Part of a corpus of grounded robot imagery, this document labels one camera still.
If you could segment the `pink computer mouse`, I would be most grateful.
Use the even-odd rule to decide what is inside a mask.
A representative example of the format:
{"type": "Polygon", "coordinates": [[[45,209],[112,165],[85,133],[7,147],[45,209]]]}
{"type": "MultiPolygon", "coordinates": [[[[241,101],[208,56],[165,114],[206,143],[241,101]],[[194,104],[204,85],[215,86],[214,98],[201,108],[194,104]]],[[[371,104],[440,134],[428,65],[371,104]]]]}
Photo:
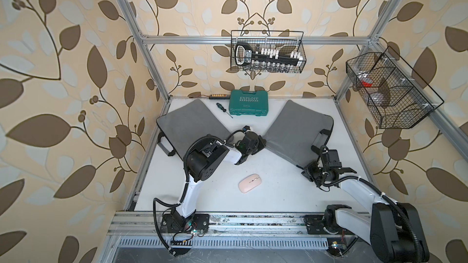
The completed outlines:
{"type": "Polygon", "coordinates": [[[252,174],[241,180],[238,184],[238,188],[241,193],[245,194],[261,185],[261,183],[261,177],[258,174],[252,174]]]}

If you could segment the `grey laptop bag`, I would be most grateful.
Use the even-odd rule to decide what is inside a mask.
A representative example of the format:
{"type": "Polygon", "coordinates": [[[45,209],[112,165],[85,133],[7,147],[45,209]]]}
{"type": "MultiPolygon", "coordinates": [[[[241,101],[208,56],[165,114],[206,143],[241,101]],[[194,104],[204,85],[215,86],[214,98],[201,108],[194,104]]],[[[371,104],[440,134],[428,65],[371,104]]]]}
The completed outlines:
{"type": "Polygon", "coordinates": [[[183,158],[198,138],[213,135],[225,140],[230,131],[201,100],[196,99],[157,119],[157,143],[167,156],[183,158]]]}
{"type": "Polygon", "coordinates": [[[332,134],[334,120],[287,101],[264,135],[266,148],[291,164],[305,168],[319,159],[319,149],[332,134]]]}

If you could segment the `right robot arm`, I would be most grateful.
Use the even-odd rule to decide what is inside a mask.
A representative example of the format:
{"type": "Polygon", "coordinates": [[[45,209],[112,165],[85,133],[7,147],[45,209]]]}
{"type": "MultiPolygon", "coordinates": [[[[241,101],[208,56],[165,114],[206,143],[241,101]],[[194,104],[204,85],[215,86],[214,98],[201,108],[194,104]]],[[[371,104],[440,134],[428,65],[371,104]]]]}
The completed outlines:
{"type": "Polygon", "coordinates": [[[367,211],[358,213],[347,205],[329,205],[320,222],[331,235],[348,230],[368,243],[383,263],[426,263],[430,252],[417,209],[387,196],[352,168],[340,162],[337,150],[312,146],[318,159],[303,169],[303,176],[322,191],[338,187],[367,211]]]}

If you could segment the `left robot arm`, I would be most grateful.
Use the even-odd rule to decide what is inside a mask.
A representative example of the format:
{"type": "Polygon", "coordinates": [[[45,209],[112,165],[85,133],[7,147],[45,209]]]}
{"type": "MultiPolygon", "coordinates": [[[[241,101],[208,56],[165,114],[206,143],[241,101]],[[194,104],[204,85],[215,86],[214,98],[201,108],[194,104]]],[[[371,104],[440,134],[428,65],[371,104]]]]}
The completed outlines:
{"type": "Polygon", "coordinates": [[[203,182],[214,174],[221,163],[240,165],[249,156],[263,150],[266,144],[266,139],[248,126],[234,131],[225,139],[210,134],[198,138],[182,157],[185,184],[179,201],[167,203],[154,198],[153,206],[169,208],[175,220],[188,220],[196,212],[203,182]]]}

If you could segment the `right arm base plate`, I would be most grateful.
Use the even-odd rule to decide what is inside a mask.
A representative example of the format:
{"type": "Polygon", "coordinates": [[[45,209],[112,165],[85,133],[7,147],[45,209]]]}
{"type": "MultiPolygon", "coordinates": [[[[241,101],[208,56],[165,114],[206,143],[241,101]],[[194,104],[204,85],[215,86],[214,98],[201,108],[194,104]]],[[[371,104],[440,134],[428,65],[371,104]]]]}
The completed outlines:
{"type": "Polygon", "coordinates": [[[343,229],[340,226],[334,228],[333,230],[328,230],[325,227],[322,214],[310,214],[305,215],[303,222],[307,229],[308,235],[333,235],[333,236],[351,236],[352,232],[349,230],[343,229]]]}

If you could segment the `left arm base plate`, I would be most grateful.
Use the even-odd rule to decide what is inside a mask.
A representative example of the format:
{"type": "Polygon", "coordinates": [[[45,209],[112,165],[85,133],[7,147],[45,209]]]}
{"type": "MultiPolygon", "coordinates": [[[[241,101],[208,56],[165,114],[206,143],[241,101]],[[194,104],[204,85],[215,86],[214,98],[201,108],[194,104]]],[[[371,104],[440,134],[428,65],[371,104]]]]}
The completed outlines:
{"type": "Polygon", "coordinates": [[[208,232],[209,219],[209,214],[194,213],[188,218],[177,217],[175,214],[164,214],[160,223],[160,231],[169,234],[204,234],[208,232]]]}

